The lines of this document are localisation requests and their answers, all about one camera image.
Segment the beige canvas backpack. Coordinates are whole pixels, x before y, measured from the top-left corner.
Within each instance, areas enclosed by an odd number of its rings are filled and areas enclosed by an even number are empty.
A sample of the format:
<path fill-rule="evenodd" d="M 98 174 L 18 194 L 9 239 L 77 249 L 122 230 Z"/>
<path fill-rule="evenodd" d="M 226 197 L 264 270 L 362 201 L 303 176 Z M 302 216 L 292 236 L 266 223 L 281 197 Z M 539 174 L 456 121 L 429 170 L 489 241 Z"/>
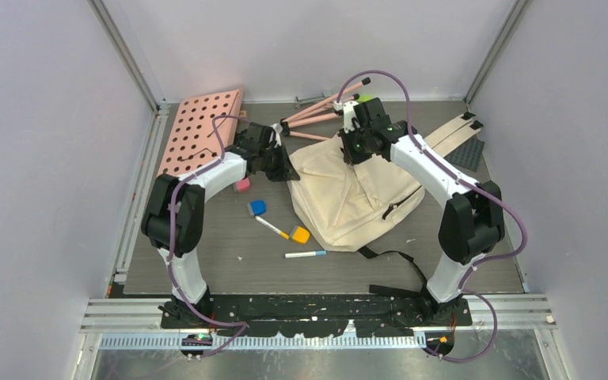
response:
<path fill-rule="evenodd" d="M 475 116 L 466 113 L 422 137 L 445 159 L 478 128 Z M 321 247 L 353 252 L 392 230 L 430 193 L 379 156 L 347 165 L 341 147 L 336 136 L 296 150 L 290 160 L 300 180 L 288 187 L 296 215 Z"/>

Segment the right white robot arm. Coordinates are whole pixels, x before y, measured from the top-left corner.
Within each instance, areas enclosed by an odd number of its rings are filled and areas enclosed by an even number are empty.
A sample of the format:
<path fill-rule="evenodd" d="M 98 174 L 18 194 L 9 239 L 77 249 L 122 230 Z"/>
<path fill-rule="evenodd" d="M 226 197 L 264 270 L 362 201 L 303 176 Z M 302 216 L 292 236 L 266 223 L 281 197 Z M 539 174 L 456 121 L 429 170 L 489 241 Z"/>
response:
<path fill-rule="evenodd" d="M 443 209 L 438 233 L 443 253 L 434 274 L 413 297 L 421 317 L 440 325 L 460 302 L 474 266 L 504 238 L 500 187 L 454 168 L 409 122 L 392 121 L 378 98 L 336 101 L 333 107 L 344 120 L 337 134 L 345 163 L 358 165 L 379 156 L 411 175 Z"/>

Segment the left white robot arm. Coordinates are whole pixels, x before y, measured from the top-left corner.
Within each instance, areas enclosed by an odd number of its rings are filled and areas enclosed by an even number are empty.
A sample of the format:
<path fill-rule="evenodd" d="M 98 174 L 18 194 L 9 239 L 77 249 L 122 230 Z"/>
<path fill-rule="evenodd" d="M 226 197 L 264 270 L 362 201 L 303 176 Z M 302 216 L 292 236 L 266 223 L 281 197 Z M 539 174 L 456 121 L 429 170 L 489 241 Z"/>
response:
<path fill-rule="evenodd" d="M 272 182 L 296 181 L 279 124 L 249 123 L 218 157 L 187 174 L 159 175 L 149 195 L 141 231 L 162 256 L 172 283 L 164 311 L 193 328 L 221 325 L 200 270 L 197 247 L 207 201 L 248 176 L 262 172 Z"/>

